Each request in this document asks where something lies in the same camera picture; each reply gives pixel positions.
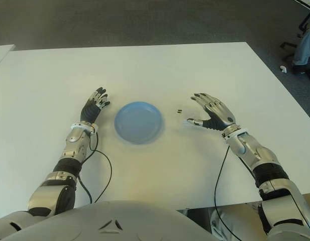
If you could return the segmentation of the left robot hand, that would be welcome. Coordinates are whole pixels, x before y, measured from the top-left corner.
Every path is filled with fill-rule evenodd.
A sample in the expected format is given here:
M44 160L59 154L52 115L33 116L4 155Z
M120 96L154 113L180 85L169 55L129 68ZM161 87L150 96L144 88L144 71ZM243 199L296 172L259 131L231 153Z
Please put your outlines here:
M81 110L80 121L95 123L101 110L110 104L108 101L108 95L106 94L106 89L100 87L95 92L91 94Z

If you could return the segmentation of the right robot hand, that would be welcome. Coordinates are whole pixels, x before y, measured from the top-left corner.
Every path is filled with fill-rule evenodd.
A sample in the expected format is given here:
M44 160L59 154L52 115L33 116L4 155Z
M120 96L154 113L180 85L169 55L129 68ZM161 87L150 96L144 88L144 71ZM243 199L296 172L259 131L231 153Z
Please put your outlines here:
M236 123L233 113L219 99L206 93L195 93L191 99L203 108L210 119L199 120L188 118L188 123L216 131L223 131L228 126Z

